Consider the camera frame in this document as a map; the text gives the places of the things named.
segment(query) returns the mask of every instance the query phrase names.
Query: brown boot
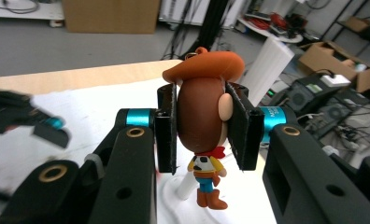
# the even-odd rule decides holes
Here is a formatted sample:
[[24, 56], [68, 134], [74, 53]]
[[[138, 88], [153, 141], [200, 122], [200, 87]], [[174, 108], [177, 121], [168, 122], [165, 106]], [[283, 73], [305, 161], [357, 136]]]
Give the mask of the brown boot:
[[200, 191], [197, 189], [197, 204], [201, 207], [207, 207], [207, 193]]
[[220, 196], [220, 191], [214, 189], [211, 193], [207, 194], [208, 207], [211, 209], [222, 210], [228, 207], [228, 204], [218, 197]]

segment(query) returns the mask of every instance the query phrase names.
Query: toy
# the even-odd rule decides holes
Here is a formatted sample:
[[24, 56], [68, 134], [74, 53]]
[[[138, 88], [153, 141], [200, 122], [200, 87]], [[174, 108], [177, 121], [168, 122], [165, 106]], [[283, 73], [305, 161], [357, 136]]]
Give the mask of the toy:
[[228, 51], [207, 52], [198, 48], [192, 57], [164, 71], [166, 81], [180, 86], [178, 94], [178, 137], [183, 146], [194, 152], [188, 165], [200, 188], [197, 203], [210, 209], [226, 209], [219, 199], [220, 191], [213, 189], [226, 170], [222, 159], [227, 138], [227, 120], [233, 114], [233, 101], [225, 93], [225, 82], [237, 80], [244, 70], [242, 59]]

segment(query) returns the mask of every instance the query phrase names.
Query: toy hand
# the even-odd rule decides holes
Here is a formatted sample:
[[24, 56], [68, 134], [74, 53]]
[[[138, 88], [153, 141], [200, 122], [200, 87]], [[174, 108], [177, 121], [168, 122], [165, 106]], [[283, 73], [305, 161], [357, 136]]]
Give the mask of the toy hand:
[[225, 168], [223, 168], [223, 169], [221, 169], [219, 172], [218, 172], [218, 175], [219, 176], [222, 176], [222, 177], [226, 177], [226, 169]]

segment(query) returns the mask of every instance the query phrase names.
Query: orange hat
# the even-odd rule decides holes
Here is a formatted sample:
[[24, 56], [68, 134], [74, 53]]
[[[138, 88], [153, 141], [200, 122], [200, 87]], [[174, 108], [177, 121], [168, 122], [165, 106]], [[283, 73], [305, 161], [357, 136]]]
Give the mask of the orange hat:
[[221, 77], [233, 82], [243, 74], [243, 60], [231, 51], [207, 52], [204, 48], [198, 48], [196, 53], [198, 54], [163, 71], [164, 80], [180, 84], [195, 77]]

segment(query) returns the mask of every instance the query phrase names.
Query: toy head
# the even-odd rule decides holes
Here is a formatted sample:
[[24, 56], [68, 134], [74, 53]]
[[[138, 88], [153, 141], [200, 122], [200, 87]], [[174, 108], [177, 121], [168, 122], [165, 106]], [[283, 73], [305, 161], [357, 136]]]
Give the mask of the toy head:
[[237, 80], [244, 63], [228, 51], [199, 54], [164, 71], [166, 81], [181, 86], [177, 101], [178, 137], [195, 153], [207, 152], [223, 144], [232, 99], [224, 94], [224, 82]]

